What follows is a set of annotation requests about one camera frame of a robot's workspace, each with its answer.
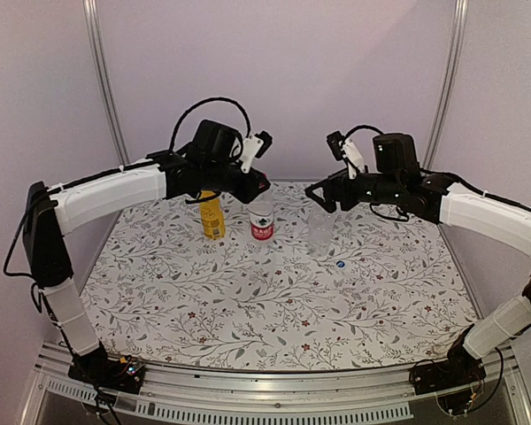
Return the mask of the red cap water bottle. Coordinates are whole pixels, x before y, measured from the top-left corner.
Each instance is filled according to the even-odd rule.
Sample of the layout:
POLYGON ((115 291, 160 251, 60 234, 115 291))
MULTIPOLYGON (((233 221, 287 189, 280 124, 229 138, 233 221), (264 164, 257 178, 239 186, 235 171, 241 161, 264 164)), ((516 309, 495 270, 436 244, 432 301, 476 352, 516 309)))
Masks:
POLYGON ((273 196, 270 190, 260 194, 248 206, 250 233, 258 241, 265 242, 273 238, 273 196))

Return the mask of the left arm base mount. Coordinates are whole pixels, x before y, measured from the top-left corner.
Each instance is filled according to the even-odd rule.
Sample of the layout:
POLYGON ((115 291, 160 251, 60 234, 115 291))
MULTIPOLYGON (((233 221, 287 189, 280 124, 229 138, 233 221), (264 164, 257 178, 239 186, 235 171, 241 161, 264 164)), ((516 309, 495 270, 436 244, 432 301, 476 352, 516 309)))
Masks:
POLYGON ((142 359, 131 355, 111 359, 102 345, 88 354, 75 354, 68 371, 75 381, 135 395, 141 391, 144 376, 142 359))

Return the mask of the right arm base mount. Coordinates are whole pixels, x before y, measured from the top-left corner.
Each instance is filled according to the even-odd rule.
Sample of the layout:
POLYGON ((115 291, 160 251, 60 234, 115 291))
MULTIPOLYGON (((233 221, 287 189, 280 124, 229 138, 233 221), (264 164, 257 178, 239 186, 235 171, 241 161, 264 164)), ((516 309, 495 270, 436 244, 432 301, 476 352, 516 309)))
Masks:
POLYGON ((424 359, 409 372, 409 383, 415 394, 434 393, 438 407, 449 416, 470 413, 485 378, 483 364, 472 357, 424 359))

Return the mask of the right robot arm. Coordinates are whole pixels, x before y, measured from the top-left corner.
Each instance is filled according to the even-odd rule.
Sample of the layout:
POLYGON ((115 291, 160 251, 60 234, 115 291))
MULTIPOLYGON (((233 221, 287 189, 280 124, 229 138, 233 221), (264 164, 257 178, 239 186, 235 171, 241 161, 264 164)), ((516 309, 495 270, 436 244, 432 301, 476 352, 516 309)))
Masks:
MULTIPOLYGON (((471 230, 504 243, 531 259, 531 207, 475 188, 453 173, 419 166, 414 141, 402 133, 373 138, 376 172, 368 172, 349 135, 327 138, 333 156, 346 167, 306 188, 326 212, 347 212, 360 203, 393 205, 402 215, 471 230)), ((446 385, 458 386, 481 359, 531 325, 531 276, 520 295, 470 327, 440 367, 446 385)))

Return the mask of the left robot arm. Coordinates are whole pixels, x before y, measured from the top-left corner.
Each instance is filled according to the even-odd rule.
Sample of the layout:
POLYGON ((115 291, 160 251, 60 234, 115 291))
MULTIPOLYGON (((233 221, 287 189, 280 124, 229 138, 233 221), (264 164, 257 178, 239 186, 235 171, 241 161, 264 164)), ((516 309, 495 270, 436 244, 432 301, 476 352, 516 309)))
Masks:
POLYGON ((29 188, 14 236, 26 253, 25 276, 33 280, 41 304, 93 383, 108 383, 114 367, 74 284, 65 236, 128 207, 181 196, 195 204, 228 193, 247 205, 270 187, 252 162, 272 143, 266 131, 243 136, 229 126, 203 120, 193 140, 178 151, 154 152, 134 164, 54 187, 36 182, 29 188))

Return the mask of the clear plastic bottle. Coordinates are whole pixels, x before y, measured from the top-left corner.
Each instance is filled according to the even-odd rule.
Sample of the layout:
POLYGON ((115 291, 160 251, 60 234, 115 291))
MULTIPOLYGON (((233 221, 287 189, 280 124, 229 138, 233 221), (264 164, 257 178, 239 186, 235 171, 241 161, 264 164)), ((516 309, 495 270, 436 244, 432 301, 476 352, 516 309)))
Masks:
POLYGON ((314 208, 308 218, 307 252, 319 258, 328 254, 335 216, 322 208, 314 208))

